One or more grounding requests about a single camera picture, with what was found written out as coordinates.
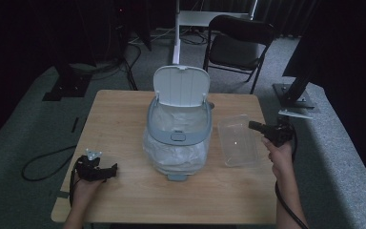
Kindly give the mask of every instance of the black cable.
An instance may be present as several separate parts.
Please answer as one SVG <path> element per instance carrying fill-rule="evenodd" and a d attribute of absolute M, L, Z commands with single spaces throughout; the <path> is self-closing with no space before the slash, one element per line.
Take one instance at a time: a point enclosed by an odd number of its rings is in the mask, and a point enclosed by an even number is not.
<path fill-rule="evenodd" d="M 43 179 L 47 179 L 47 178 L 50 178 L 52 176 L 54 176 L 56 173 L 58 173 L 71 159 L 72 159 L 72 156 L 73 156 L 73 153 L 64 161 L 64 163 L 62 163 L 62 165 L 60 167 L 58 167 L 55 171 L 53 171 L 52 173 L 50 173 L 49 175 L 45 176 L 45 177 L 40 177 L 40 178 L 29 178 L 26 176 L 26 169 L 28 168 L 28 166 L 30 164 L 32 164 L 35 160 L 38 160 L 40 158 L 43 158 L 43 157 L 46 157 L 46 156 L 52 156 L 52 155 L 55 155 L 55 154 L 58 154 L 58 153 L 61 153 L 63 151 L 67 151 L 69 149 L 72 149 L 72 148 L 75 148 L 76 145 L 74 146 L 70 146 L 70 147 L 67 147 L 67 148 L 64 148 L 64 149 L 61 149 L 61 150 L 57 150 L 57 151 L 54 151 L 54 152 L 50 152 L 50 153 L 47 153 L 47 154 L 44 154 L 44 155 L 41 155 L 41 156 L 36 156 L 35 158 L 32 158 L 31 160 L 29 160 L 24 166 L 23 166 L 23 169 L 22 169 L 22 178 L 24 180 L 27 180 L 27 181 L 40 181 L 40 180 L 43 180 Z"/>
<path fill-rule="evenodd" d="M 302 229 L 308 229 L 308 227 L 302 222 L 301 219 L 299 219 L 299 217 L 296 216 L 296 214 L 290 209 L 290 207 L 284 201 L 283 197 L 280 194 L 280 191 L 278 190 L 278 184 L 277 184 L 277 182 L 275 182 L 275 194 L 277 195 L 277 198 L 280 201 L 281 205 L 284 207 L 284 209 L 287 211 L 287 213 L 290 214 L 291 218 L 293 218 L 293 220 L 295 220 L 295 222 Z"/>
<path fill-rule="evenodd" d="M 75 163 L 73 164 L 73 168 L 72 168 L 72 171 L 71 171 L 71 179 L 70 179 L 70 206 L 72 206 L 72 202 L 73 202 L 73 191 L 75 189 L 75 185 L 77 182 L 79 182 L 79 179 L 78 181 L 76 181 L 75 183 L 74 180 L 75 180 L 75 170 L 76 170 L 76 164 L 79 162 L 79 158 L 75 161 Z"/>
<path fill-rule="evenodd" d="M 190 36 L 190 35 L 196 35 L 196 36 L 200 37 L 201 41 L 200 42 L 195 42 L 195 41 L 183 38 L 183 37 L 180 37 L 180 40 L 182 42 L 184 42 L 186 44 L 190 44 L 190 45 L 205 45 L 205 44 L 207 44 L 207 36 L 206 35 L 201 34 L 198 31 L 195 31 L 193 34 L 185 34 L 183 36 Z"/>
<path fill-rule="evenodd" d="M 135 62 L 138 60 L 139 56 L 141 56 L 142 51 L 141 51 L 141 49 L 137 45 L 134 45 L 134 44 L 128 44 L 128 45 L 129 46 L 133 46 L 133 47 L 135 47 L 138 50 L 138 56 L 131 63 L 131 67 L 133 67 L 133 65 L 135 64 Z"/>
<path fill-rule="evenodd" d="M 75 67 L 72 67 L 73 71 L 77 74 L 77 75 L 92 75 L 92 74 L 97 74 L 97 73 L 109 73 L 112 71 L 117 71 L 117 69 L 119 69 L 120 67 L 120 63 L 121 61 L 119 59 L 114 59 L 111 61 L 106 61 L 104 63 L 108 63 L 108 65 L 100 67 L 100 68 L 95 68 L 92 70 L 81 70 Z"/>
<path fill-rule="evenodd" d="M 136 87 L 136 84 L 135 84 L 135 80 L 133 79 L 133 76 L 132 76 L 132 67 L 129 65 L 129 62 L 127 62 L 126 59 L 124 59 L 124 63 L 127 66 L 127 79 L 129 80 L 130 87 L 134 91 L 138 91 L 138 88 Z"/>
<path fill-rule="evenodd" d="M 296 150 L 298 149 L 298 137 L 296 136 L 296 130 L 295 130 L 295 127 L 293 124 L 291 124 L 291 128 L 293 129 L 294 131 L 294 149 L 293 149 L 293 154 L 292 154 L 292 157 L 293 157 L 293 162 L 295 161 L 295 154 L 296 154 Z"/>
<path fill-rule="evenodd" d="M 94 80 L 103 80 L 103 79 L 110 78 L 110 77 L 114 76 L 115 74 L 117 74 L 120 71 L 121 71 L 121 69 L 118 68 L 114 73 L 110 73 L 108 75 L 105 75 L 105 76 L 102 76 L 102 77 L 97 77 L 97 78 L 96 77 L 92 77 L 91 78 L 91 81 L 94 81 Z"/>

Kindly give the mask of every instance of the wooden table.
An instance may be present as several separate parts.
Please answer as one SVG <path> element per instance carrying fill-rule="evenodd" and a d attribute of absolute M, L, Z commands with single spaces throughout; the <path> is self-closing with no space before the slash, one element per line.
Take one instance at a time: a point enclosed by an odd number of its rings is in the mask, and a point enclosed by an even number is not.
<path fill-rule="evenodd" d="M 227 167 L 217 123 L 248 115 L 264 123 L 258 99 L 250 94 L 209 94 L 214 103 L 213 134 L 205 166 L 184 182 L 168 181 L 142 148 L 146 116 L 154 92 L 100 91 L 91 107 L 61 191 L 70 190 L 71 167 L 89 148 L 101 151 L 100 167 L 118 163 L 117 177 L 103 183 L 86 215 L 88 222 L 128 223 L 275 223 L 275 177 L 267 150 L 255 132 L 260 164 Z M 58 198 L 51 218 L 65 221 L 69 200 Z"/>

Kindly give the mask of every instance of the fingers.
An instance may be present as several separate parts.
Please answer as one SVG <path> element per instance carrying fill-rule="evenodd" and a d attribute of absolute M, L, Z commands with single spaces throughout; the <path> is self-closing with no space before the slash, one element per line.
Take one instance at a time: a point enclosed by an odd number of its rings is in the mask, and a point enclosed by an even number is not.
<path fill-rule="evenodd" d="M 264 145 L 267 147 L 267 149 L 272 152 L 276 150 L 277 148 L 274 146 L 274 144 L 266 137 L 262 137 L 261 141 L 264 143 Z"/>

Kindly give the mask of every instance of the transparent box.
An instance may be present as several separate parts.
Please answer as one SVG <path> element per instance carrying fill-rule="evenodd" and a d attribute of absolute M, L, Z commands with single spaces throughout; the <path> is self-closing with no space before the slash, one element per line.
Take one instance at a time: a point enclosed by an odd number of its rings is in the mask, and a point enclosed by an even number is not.
<path fill-rule="evenodd" d="M 225 164 L 229 167 L 256 165 L 258 162 L 250 120 L 246 114 L 241 114 L 223 118 L 218 123 L 219 140 Z"/>

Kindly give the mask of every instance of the black device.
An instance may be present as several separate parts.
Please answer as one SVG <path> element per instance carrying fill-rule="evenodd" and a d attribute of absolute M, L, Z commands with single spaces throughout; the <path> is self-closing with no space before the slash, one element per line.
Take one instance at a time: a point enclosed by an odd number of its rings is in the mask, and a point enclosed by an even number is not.
<path fill-rule="evenodd" d="M 278 117 L 275 126 L 249 121 L 249 128 L 262 133 L 276 147 L 280 147 L 285 142 L 292 140 L 295 135 L 295 129 L 287 116 Z"/>
<path fill-rule="evenodd" d="M 89 160 L 87 156 L 81 156 L 76 161 L 75 170 L 81 179 L 87 181 L 106 180 L 115 177 L 117 173 L 117 163 L 108 169 L 100 169 L 99 163 L 100 157 Z"/>
<path fill-rule="evenodd" d="M 117 163 L 115 163 L 111 168 L 100 169 L 99 168 L 100 157 L 89 160 L 87 156 L 79 157 L 75 164 L 73 165 L 73 169 L 71 172 L 71 181 L 70 181 L 70 204 L 72 206 L 73 202 L 73 192 L 75 188 L 75 184 L 79 181 L 77 180 L 74 183 L 75 172 L 78 173 L 79 179 L 85 179 L 87 181 L 95 181 L 95 180 L 104 180 L 106 182 L 108 178 L 115 177 L 117 174 Z"/>

